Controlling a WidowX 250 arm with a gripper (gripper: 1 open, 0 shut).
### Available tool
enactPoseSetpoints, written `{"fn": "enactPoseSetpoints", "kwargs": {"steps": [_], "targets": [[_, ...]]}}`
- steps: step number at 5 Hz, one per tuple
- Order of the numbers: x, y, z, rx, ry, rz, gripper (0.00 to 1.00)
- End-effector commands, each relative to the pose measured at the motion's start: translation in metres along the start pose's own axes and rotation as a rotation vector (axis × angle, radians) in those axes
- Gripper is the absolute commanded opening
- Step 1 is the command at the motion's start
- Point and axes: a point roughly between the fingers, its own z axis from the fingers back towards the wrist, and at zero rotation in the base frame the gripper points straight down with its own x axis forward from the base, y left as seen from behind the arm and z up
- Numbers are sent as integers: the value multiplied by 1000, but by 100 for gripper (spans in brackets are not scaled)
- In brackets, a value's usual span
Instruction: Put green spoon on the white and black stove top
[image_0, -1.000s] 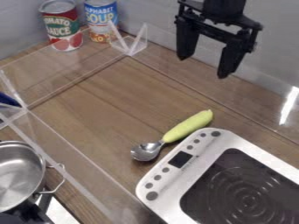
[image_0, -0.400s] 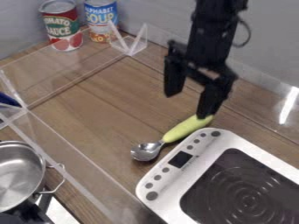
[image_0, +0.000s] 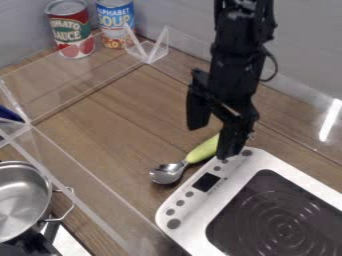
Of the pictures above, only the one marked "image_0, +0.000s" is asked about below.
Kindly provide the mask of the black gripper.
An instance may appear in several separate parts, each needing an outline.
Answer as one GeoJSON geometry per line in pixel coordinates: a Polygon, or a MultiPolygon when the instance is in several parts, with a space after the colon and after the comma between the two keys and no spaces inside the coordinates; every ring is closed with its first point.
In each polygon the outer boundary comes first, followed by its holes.
{"type": "Polygon", "coordinates": [[[192,80],[185,99],[187,126],[203,128],[215,114],[223,122],[216,157],[238,155],[254,133],[259,113],[252,103],[266,60],[264,49],[236,54],[219,47],[211,49],[209,71],[191,71],[192,80]]]}

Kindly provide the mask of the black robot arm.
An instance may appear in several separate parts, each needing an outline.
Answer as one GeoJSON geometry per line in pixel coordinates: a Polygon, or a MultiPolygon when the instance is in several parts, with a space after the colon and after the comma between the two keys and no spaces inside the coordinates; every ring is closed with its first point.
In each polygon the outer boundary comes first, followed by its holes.
{"type": "Polygon", "coordinates": [[[187,126],[196,130],[216,116],[223,123],[216,158],[238,155],[254,133],[259,112],[252,103],[274,39],[274,0],[213,0],[215,40],[209,70],[195,68],[188,85],[187,126]]]}

